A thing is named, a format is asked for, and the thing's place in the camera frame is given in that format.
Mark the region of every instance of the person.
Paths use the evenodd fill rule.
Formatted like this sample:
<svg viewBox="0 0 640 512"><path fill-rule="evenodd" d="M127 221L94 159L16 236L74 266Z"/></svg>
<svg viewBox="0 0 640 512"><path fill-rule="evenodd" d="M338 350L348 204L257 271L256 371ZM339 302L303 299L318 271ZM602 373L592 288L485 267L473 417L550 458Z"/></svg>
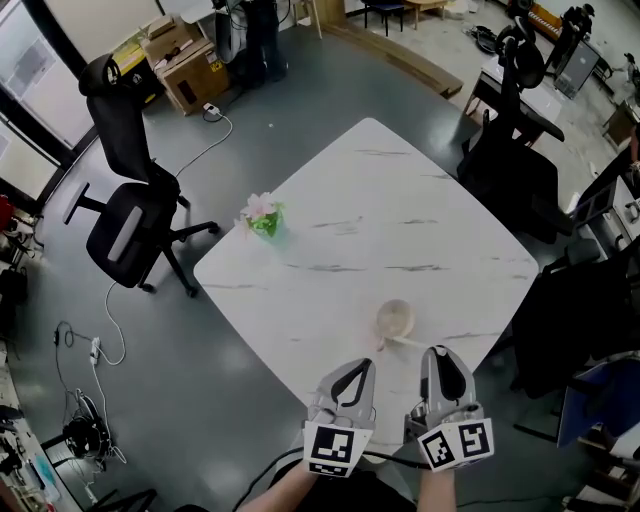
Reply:
<svg viewBox="0 0 640 512"><path fill-rule="evenodd" d="M608 166L600 173L594 182L587 187L578 200L578 205L596 195L600 190L616 181L620 176L634 199L640 198L640 159L638 148L640 147L640 125L631 130L631 142Z"/></svg>
<svg viewBox="0 0 640 512"><path fill-rule="evenodd" d="M302 462L279 471L270 488L238 509L240 512L308 512L393 510L455 512L453 470L422 471L416 505L379 480L372 471L354 469L349 478L309 473Z"/></svg>
<svg viewBox="0 0 640 512"><path fill-rule="evenodd" d="M630 53L625 53L624 56L627 59L626 64L619 68L612 68L613 72L626 72L627 74L627 79L613 96L612 101L614 105L620 105L624 100L635 98L636 95L636 86L634 82L638 79L640 72L638 71L638 66L636 66L635 57Z"/></svg>
<svg viewBox="0 0 640 512"><path fill-rule="evenodd" d="M591 4L582 7L571 7L562 15L562 32L547 61L547 68L558 68L563 57L571 48L579 43L585 34L591 33L591 17L595 16L595 10Z"/></svg>

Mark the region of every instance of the white table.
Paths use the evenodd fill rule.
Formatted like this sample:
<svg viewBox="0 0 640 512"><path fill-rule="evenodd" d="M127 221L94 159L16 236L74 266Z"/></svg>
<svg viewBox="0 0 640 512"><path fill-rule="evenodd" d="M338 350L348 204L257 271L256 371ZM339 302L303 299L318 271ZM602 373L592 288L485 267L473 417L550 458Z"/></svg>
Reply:
<svg viewBox="0 0 640 512"><path fill-rule="evenodd" d="M493 105L491 97L495 96L496 93L500 93L502 78L504 76L504 68L500 66L498 60L498 57L495 56L482 65L478 81L463 110L465 114L469 110L469 106L474 98L478 98L480 101L487 103L495 109L496 105ZM487 94L487 88L491 89L493 94ZM520 93L520 106L524 113L526 113L527 109L531 109L536 114L554 124L558 120L558 116L562 110L562 103L558 99L558 96L544 83L535 89L523 90Z"/></svg>
<svg viewBox="0 0 640 512"><path fill-rule="evenodd" d="M404 415L420 399L423 352L404 345L376 352L380 305L409 301L417 316L411 337L451 347L475 370L538 266L456 181L373 119L273 195L286 205L283 240L270 244L234 228L196 265L196 279L305 404L327 373L371 358L370 448L393 453Z"/></svg>

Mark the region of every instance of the blue chair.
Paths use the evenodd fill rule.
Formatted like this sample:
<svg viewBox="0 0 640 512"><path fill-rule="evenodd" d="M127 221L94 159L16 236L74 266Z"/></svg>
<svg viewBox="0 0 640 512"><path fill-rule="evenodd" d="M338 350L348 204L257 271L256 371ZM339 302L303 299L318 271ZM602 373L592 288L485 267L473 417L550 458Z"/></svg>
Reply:
<svg viewBox="0 0 640 512"><path fill-rule="evenodd" d="M364 4L364 28L367 28L367 13L369 9L374 12L380 13L382 20L384 21L384 30L387 37L389 37L389 14L397 14L400 17L400 32L404 29L404 11L405 6L403 4Z"/></svg>

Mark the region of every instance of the office chair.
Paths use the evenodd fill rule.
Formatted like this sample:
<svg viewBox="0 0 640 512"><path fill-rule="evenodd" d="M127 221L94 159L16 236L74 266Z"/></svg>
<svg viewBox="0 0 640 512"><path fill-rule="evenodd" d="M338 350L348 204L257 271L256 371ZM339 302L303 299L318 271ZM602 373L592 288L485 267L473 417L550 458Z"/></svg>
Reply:
<svg viewBox="0 0 640 512"><path fill-rule="evenodd" d="M120 71L111 55L103 55L82 72L79 89L87 97L109 167L136 181L120 185L106 203L87 197L89 183L81 184L64 214L64 223L69 224L79 206L100 213L87 240L87 251L105 273L122 286L137 285L153 293L155 288L145 280L162 252L187 295L194 297L197 288L187 281L171 244L185 242L203 230L218 233L220 227L205 222L171 229L177 205L188 208L189 202L180 195L176 178L150 158L142 113L130 89L119 79Z"/></svg>
<svg viewBox="0 0 640 512"><path fill-rule="evenodd" d="M515 27L500 33L496 48L504 67L498 116L489 122L485 111L482 135L458 166L458 178L508 229L553 243L558 232L570 235L573 230L571 220L558 208L558 171L524 145L530 138L527 133L513 139L517 121L524 121L532 133L544 131L564 141L553 123L520 110L520 92L540 85L544 61L533 28L520 17Z"/></svg>
<svg viewBox="0 0 640 512"><path fill-rule="evenodd" d="M515 348L514 388L539 398L565 387L589 358L600 360L640 348L640 315L632 289L640 281L632 257L640 237L613 257L599 256L581 240L578 250L547 266L511 322L507 341Z"/></svg>

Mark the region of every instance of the white wall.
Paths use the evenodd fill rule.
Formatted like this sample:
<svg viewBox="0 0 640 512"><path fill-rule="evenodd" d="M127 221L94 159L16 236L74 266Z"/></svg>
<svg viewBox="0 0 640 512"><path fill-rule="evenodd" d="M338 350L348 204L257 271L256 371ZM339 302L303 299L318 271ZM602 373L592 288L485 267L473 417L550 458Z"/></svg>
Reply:
<svg viewBox="0 0 640 512"><path fill-rule="evenodd" d="M138 27L160 16L154 0L46 0L87 61L110 52Z"/></svg>
<svg viewBox="0 0 640 512"><path fill-rule="evenodd" d="M640 62L640 9L627 0L536 0L549 12L560 16L569 7L590 3L596 11L592 41L612 67L622 66L629 52ZM615 89L625 76L616 73L611 80Z"/></svg>

